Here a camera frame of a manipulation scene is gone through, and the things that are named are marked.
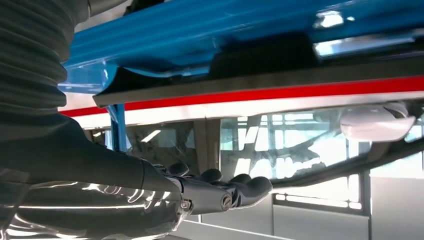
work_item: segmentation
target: shiny metal surface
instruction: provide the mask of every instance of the shiny metal surface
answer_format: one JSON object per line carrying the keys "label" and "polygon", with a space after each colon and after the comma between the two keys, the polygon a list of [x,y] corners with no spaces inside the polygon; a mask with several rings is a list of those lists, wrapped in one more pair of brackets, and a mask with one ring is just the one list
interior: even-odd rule
{"label": "shiny metal surface", "polygon": [[[22,188],[16,183],[2,184],[15,192]],[[11,193],[6,201],[1,199],[2,219],[15,209],[16,195]],[[77,181],[34,184],[16,208],[2,240],[162,237],[170,229],[175,230],[189,213],[181,203],[180,192]]]}

